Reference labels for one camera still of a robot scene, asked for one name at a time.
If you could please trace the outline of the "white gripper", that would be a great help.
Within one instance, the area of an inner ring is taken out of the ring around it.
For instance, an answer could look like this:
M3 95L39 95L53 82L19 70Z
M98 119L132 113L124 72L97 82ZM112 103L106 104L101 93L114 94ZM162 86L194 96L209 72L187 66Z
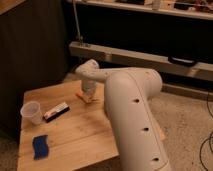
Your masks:
M82 91L85 92L84 100L87 103L92 103L94 100L94 95L88 94L88 93L94 93L96 91L96 82L89 79L83 79L81 88L82 88Z

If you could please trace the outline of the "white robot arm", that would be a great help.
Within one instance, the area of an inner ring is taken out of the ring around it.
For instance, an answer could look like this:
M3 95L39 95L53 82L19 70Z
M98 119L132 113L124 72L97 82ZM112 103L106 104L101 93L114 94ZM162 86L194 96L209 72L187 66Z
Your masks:
M172 171L148 100L161 91L159 73L149 68L101 69L90 59L76 68L82 99L93 101L104 84L104 107L123 171Z

